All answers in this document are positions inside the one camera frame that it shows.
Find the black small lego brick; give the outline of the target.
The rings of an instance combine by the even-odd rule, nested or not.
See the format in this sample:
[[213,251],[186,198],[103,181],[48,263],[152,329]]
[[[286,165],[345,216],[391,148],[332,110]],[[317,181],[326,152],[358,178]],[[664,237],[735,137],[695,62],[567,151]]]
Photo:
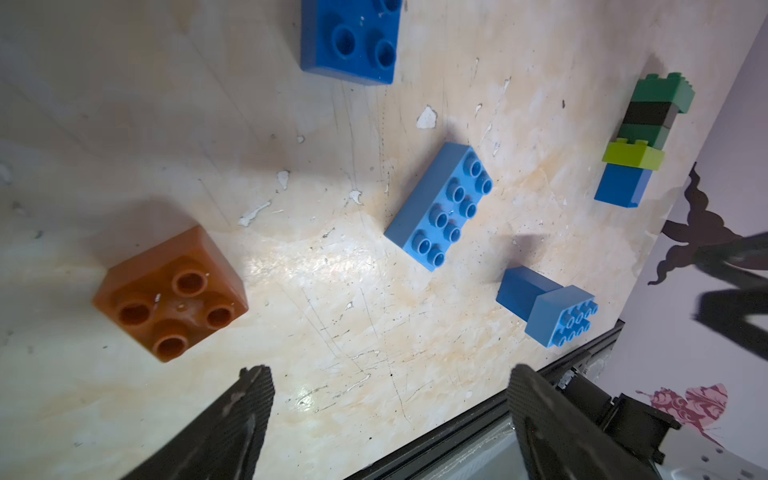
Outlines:
[[679,107],[672,102],[629,103],[623,124],[662,126],[671,129],[679,113]]

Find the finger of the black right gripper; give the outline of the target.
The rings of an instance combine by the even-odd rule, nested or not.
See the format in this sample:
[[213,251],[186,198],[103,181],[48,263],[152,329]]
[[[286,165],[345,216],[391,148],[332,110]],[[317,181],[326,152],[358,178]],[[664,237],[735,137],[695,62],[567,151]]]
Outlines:
[[700,247],[694,265],[705,274],[741,290],[766,290],[767,278],[742,268],[738,262],[767,255],[767,233],[743,237],[729,243]]
[[765,289],[729,289],[700,295],[694,320],[767,360],[767,331],[748,321],[751,315],[766,314]]

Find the brown square lego brick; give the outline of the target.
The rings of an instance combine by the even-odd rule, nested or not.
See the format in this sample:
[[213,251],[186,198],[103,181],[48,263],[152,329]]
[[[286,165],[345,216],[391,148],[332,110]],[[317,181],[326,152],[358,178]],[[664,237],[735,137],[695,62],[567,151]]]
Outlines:
[[92,303],[161,362],[248,311],[242,279],[201,226],[110,268]]

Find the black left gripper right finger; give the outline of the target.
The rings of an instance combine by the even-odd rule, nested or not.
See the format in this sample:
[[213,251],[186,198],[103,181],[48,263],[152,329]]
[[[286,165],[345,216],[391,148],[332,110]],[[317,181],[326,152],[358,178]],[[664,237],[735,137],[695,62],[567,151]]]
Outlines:
[[530,479],[655,479],[535,370],[516,365],[506,390]]

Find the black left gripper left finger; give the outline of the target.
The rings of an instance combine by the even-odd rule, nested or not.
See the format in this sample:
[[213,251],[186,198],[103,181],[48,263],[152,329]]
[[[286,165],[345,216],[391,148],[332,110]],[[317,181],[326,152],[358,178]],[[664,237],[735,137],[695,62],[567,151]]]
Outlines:
[[271,369],[243,368],[238,380],[127,479],[251,479],[275,395]]

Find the blue small lego brick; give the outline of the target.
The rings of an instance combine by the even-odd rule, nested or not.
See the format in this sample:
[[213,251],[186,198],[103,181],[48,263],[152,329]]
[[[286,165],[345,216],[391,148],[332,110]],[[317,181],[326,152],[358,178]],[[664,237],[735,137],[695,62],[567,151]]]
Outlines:
[[528,321],[536,299],[560,288],[557,282],[525,266],[518,266],[504,272],[496,301],[523,321]]

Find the light blue long lego brick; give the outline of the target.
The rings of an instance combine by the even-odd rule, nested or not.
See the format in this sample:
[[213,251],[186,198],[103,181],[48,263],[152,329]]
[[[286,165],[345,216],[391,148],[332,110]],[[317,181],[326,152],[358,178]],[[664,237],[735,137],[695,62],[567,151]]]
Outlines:
[[493,180],[474,149],[447,142],[398,211],[385,237],[429,271],[459,242]]

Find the blue square lego brick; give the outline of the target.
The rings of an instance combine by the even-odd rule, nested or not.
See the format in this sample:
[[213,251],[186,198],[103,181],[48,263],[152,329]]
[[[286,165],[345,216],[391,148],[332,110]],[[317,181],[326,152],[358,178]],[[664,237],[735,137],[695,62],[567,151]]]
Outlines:
[[304,0],[300,67],[363,85],[393,82],[401,0]]

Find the small dark green lego brick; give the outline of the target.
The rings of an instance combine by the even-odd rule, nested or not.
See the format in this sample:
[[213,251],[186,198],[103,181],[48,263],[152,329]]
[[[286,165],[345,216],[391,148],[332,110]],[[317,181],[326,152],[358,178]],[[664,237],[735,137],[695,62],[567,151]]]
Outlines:
[[637,82],[631,102],[671,102],[679,113],[686,114],[694,96],[691,83],[680,72],[669,73],[665,78],[648,74]]

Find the lime green lego brick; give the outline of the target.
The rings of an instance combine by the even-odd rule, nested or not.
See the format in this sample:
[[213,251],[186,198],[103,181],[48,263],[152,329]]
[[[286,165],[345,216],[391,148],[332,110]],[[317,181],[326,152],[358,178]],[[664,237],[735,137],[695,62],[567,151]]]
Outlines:
[[657,171],[665,158],[665,152],[651,147],[646,140],[630,143],[626,138],[610,142],[603,155],[604,163]]

